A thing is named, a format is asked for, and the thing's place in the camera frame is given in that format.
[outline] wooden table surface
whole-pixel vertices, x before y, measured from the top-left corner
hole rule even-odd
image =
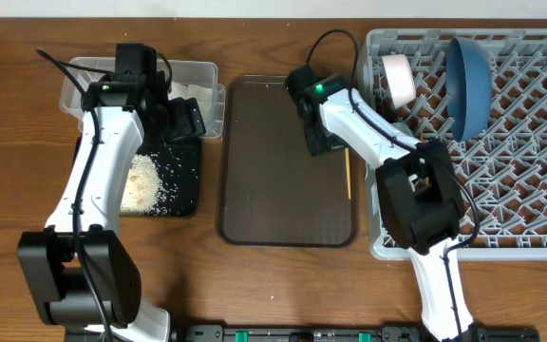
[[[63,334],[39,320],[16,258],[21,233],[41,230],[60,199],[78,137],[76,120],[58,108],[63,75],[38,57],[37,47],[69,60],[114,56],[116,43],[143,42],[169,59],[216,63],[219,82],[229,88],[244,74],[286,75],[331,28],[350,29],[362,43],[377,28],[523,27],[547,28],[547,21],[0,19],[0,340],[62,340]],[[327,72],[348,73],[351,59],[351,45],[342,36],[331,36],[314,56]],[[221,141],[204,146],[194,216],[121,220],[122,242],[152,302],[182,323],[419,321],[412,266],[370,255],[362,202],[359,235],[344,249],[225,243],[215,230],[221,147]],[[535,326],[547,341],[547,262],[464,262],[461,272],[478,322]]]

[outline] blue plate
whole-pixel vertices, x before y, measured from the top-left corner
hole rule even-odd
[[[491,115],[493,87],[486,52],[475,41],[455,38],[446,60],[448,113],[455,122],[453,138],[460,142],[478,136]]]

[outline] green tape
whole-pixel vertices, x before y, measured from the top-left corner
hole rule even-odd
[[[236,332],[236,342],[248,342],[248,332]]]
[[[370,333],[360,332],[358,333],[358,342],[370,342]]]

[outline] wire rack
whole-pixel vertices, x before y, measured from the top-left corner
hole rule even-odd
[[[446,112],[445,53],[456,36],[487,51],[494,89],[487,128],[467,142],[453,140]],[[418,97],[394,114],[415,137],[446,143],[479,207],[480,237],[459,258],[547,259],[547,30],[374,30],[361,55],[363,71],[370,72],[363,72],[359,87],[379,111],[389,102],[381,56],[395,53],[408,57]],[[382,226],[370,169],[366,187],[371,252],[408,258]],[[461,221],[461,239],[473,228],[472,215]]]

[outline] dish rack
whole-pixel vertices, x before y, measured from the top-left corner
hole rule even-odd
[[[476,40],[487,52],[493,103],[487,128],[467,142],[453,140],[446,107],[445,62],[450,40]],[[414,136],[446,143],[458,177],[479,207],[481,232],[458,252],[470,260],[547,260],[547,29],[375,29],[360,55],[358,88],[379,112],[389,92],[381,56],[404,54],[417,99],[393,113]],[[365,178],[368,240],[379,259],[408,259],[383,227],[374,171]],[[473,228],[461,221],[460,239]]]

